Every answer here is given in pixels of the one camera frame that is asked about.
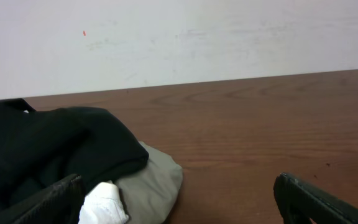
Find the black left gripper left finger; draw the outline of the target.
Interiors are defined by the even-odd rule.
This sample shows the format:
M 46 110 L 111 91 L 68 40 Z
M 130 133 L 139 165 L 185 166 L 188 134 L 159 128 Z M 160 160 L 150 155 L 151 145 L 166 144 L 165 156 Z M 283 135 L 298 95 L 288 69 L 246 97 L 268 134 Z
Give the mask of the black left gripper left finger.
M 71 174 L 0 212 L 0 224 L 78 224 L 85 201 L 82 176 Z

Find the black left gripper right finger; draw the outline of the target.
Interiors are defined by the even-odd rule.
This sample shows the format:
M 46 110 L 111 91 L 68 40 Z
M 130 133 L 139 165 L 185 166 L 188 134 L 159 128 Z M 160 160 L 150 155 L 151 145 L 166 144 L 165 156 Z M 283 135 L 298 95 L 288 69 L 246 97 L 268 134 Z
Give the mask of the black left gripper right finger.
M 275 179 L 273 194 L 284 224 L 358 224 L 358 208 L 292 174 Z

